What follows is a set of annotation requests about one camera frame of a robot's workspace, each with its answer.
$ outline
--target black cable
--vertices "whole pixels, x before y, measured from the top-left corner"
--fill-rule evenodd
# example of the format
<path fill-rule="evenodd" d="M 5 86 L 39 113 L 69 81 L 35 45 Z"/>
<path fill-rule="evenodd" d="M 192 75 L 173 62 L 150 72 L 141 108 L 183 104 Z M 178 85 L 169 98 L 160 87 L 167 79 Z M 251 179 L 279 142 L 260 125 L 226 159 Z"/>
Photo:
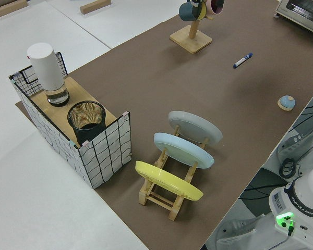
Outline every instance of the black cable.
<path fill-rule="evenodd" d="M 262 191 L 260 191 L 260 190 L 255 189 L 255 187 L 252 186 L 252 185 L 249 185 L 249 186 L 251 186 L 255 191 L 257 191 L 257 192 L 259 192 L 259 193 L 261 193 L 261 194 L 269 195 L 269 194 L 266 194 L 265 192 L 262 192 Z"/>
<path fill-rule="evenodd" d="M 259 198 L 242 198 L 242 197 L 239 197 L 238 199 L 246 199 L 246 200 L 249 200 L 249 201 L 254 201 L 256 199 L 264 199 L 264 198 L 268 198 L 269 195 L 267 196 L 263 196 L 263 197 L 259 197 Z"/>
<path fill-rule="evenodd" d="M 283 161 L 282 165 L 280 166 L 279 174 L 281 177 L 285 179 L 289 179 L 296 173 L 298 162 L 302 160 L 304 156 L 307 155 L 308 152 L 310 152 L 313 149 L 313 146 L 306 152 L 304 152 L 297 161 L 293 158 L 287 158 Z"/>
<path fill-rule="evenodd" d="M 281 177 L 288 179 L 294 176 L 297 170 L 297 164 L 293 158 L 287 158 L 280 166 L 279 174 Z"/>
<path fill-rule="evenodd" d="M 273 188 L 275 186 L 285 186 L 285 183 L 284 184 L 274 184 L 274 185 L 259 186 L 259 187 L 255 187 L 255 188 L 252 188 L 252 189 L 245 189 L 245 191 L 257 190 L 257 189 L 265 189 L 265 188 Z"/>
<path fill-rule="evenodd" d="M 308 119 L 312 118 L 312 116 L 307 117 L 305 120 L 303 120 L 302 122 L 300 122 L 299 124 L 297 124 L 296 126 L 294 126 L 291 130 L 289 130 L 288 132 L 291 132 L 292 130 L 294 130 L 295 128 L 297 128 L 298 126 L 300 126 L 301 124 L 303 124 L 305 121 L 307 121 Z"/>

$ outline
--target green light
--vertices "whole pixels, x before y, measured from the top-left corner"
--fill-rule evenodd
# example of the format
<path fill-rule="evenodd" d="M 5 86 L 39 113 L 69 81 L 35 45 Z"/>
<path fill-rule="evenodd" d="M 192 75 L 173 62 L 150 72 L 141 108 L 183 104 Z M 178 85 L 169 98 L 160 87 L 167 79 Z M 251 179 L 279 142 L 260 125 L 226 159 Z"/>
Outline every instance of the green light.
<path fill-rule="evenodd" d="M 293 213 L 292 212 L 287 212 L 287 213 L 284 213 L 284 214 L 281 214 L 281 215 L 277 215 L 276 219 L 280 220 L 280 219 L 283 219 L 285 217 L 293 217 Z"/>

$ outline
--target black pen holder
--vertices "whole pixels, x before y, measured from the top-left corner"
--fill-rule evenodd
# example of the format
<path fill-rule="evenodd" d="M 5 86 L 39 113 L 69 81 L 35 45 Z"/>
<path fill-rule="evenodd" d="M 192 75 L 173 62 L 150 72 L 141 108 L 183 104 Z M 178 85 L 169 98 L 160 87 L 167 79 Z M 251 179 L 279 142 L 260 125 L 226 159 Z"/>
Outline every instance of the black pen holder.
<path fill-rule="evenodd" d="M 69 110 L 67 120 L 82 145 L 105 130 L 105 109 L 94 101 L 79 102 Z"/>

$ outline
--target brown table mat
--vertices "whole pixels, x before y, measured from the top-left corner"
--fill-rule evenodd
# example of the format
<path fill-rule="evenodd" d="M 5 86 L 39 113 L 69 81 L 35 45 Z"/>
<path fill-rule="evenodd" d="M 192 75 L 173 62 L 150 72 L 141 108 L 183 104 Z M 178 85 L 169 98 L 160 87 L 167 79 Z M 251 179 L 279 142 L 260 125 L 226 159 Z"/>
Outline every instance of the brown table mat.
<path fill-rule="evenodd" d="M 133 159 L 96 192 L 148 248 L 199 249 L 312 97 L 313 33 L 275 19 L 277 4 L 225 1 L 222 14 L 200 22 L 213 41 L 197 54 L 170 41 L 190 24 L 176 16 L 69 74 L 115 116 L 131 112 Z M 290 112 L 277 105 L 283 95 L 296 99 Z M 138 203 L 143 178 L 134 170 L 136 160 L 157 160 L 153 136 L 173 132 L 172 110 L 201 116 L 224 135 L 207 147 L 215 164 L 192 180 L 204 196 L 184 201 L 175 222 L 166 209 Z M 169 159 L 165 170 L 184 177 L 187 167 Z"/>

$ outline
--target whiteboard marker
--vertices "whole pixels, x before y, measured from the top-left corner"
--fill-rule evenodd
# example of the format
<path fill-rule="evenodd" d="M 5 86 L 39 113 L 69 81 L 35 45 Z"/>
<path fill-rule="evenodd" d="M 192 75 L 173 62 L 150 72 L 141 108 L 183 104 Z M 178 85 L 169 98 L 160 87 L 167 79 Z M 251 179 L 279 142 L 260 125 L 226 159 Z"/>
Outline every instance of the whiteboard marker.
<path fill-rule="evenodd" d="M 233 68 L 237 68 L 240 64 L 242 64 L 245 60 L 249 59 L 252 56 L 252 53 L 249 53 L 248 55 L 245 55 L 243 58 L 241 58 L 239 61 L 237 61 Z"/>

